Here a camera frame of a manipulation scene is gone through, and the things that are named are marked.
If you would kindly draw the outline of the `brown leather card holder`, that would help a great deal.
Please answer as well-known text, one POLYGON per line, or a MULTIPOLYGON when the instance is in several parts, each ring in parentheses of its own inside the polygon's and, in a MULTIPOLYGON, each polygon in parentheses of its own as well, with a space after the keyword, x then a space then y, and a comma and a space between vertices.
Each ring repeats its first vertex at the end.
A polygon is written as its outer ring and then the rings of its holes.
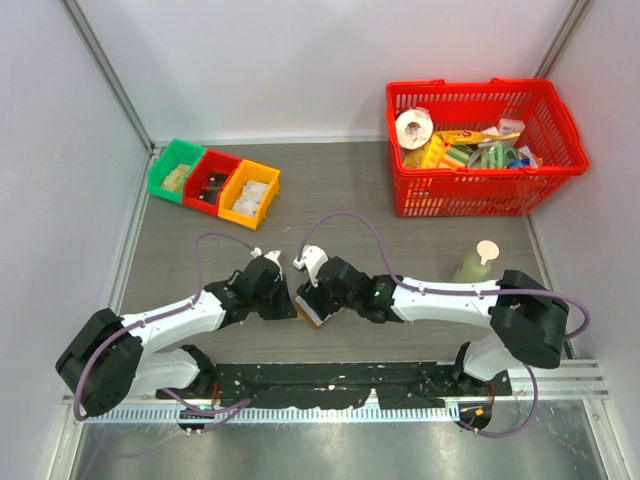
POLYGON ((339 308, 336 312, 330 313, 321 318, 318 313, 314 311, 302 297, 296 296, 293 300, 293 303, 298 312, 298 317, 300 319, 308 321, 314 328, 320 328, 329 320, 335 318, 344 311, 344 308, 339 308))

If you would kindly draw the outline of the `silver white card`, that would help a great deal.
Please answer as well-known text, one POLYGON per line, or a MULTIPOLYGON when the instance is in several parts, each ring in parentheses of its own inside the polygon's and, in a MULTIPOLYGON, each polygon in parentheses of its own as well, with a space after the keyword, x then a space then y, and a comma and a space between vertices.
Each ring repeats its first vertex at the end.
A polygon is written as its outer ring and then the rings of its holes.
POLYGON ((255 218, 260 204, 252 198, 239 198, 234 202, 232 211, 249 218, 255 218))

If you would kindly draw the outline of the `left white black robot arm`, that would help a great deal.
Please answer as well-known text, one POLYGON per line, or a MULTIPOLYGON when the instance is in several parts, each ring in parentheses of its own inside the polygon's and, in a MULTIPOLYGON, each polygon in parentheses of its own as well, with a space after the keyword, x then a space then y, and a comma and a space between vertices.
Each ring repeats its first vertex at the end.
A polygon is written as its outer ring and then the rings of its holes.
POLYGON ((74 394, 79 421, 98 417, 129 395, 169 388, 193 398, 213 387, 214 366, 193 345, 170 345, 212 333, 255 313, 264 320, 296 317, 286 277, 272 250, 253 258, 233 280, 212 282, 196 295, 148 312, 95 312, 64 350, 55 370, 74 394))

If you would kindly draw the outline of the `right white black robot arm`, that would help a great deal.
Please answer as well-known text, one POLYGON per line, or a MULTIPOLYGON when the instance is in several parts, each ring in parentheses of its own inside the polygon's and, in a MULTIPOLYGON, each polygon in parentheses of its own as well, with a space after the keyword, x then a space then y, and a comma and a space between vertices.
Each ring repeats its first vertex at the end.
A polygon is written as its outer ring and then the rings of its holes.
POLYGON ((519 364, 559 366, 569 307, 526 274, 507 270, 502 278, 478 284, 423 282, 390 274, 368 276, 325 253, 293 262, 308 274, 295 301, 320 326, 342 310, 376 324, 437 320, 485 328, 488 335, 464 343, 451 380, 465 395, 519 364))

